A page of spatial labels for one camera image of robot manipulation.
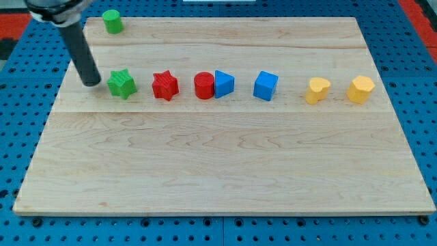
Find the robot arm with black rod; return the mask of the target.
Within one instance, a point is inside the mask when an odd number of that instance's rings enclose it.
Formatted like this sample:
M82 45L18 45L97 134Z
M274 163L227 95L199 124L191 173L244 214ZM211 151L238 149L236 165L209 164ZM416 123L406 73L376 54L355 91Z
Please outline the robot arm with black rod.
M91 3L93 0L25 0L34 19L58 28L76 71L87 87L101 81L81 25L81 14Z

